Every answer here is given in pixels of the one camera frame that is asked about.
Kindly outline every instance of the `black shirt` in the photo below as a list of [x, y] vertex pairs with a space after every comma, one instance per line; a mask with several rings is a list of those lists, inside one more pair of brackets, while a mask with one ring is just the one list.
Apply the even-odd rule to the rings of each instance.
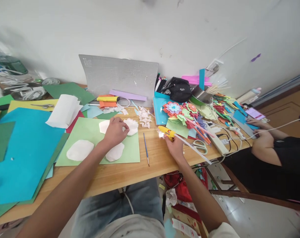
[[287, 137], [274, 146], [282, 166], [257, 159], [251, 148], [229, 156], [223, 163], [251, 193], [300, 201], [300, 138]]

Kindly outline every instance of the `yellow glue gun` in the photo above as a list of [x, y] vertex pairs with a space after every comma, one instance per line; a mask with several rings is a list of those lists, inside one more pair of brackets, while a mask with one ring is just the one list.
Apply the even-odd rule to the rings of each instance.
[[170, 141], [173, 141], [173, 137], [175, 136], [175, 131], [171, 131], [170, 129], [164, 127], [164, 126], [159, 126], [158, 127], [160, 131], [162, 131], [164, 134], [166, 134]]

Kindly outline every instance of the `black bag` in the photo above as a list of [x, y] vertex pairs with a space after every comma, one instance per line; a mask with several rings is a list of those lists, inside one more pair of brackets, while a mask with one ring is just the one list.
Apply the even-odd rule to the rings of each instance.
[[186, 102], [192, 96], [190, 84], [187, 80], [175, 78], [171, 79], [171, 84], [175, 84], [170, 88], [170, 99], [176, 102]]

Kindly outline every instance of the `cutting mat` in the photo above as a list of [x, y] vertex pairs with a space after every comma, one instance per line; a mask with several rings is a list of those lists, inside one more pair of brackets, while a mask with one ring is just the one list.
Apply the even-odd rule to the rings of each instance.
[[[85, 71], [88, 91], [94, 96], [109, 94], [111, 89], [147, 97], [134, 100], [136, 105], [152, 107], [158, 63], [102, 56], [79, 55]], [[120, 100], [123, 106], [127, 100]]]

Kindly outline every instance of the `jeans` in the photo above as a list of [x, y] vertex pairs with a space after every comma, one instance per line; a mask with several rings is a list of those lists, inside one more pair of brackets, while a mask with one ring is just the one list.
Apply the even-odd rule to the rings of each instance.
[[[134, 214], [159, 220], [163, 225], [161, 198], [156, 178], [127, 186]], [[108, 224], [131, 215], [128, 199], [118, 190], [106, 192], [81, 201], [75, 216], [71, 238], [95, 238]]]

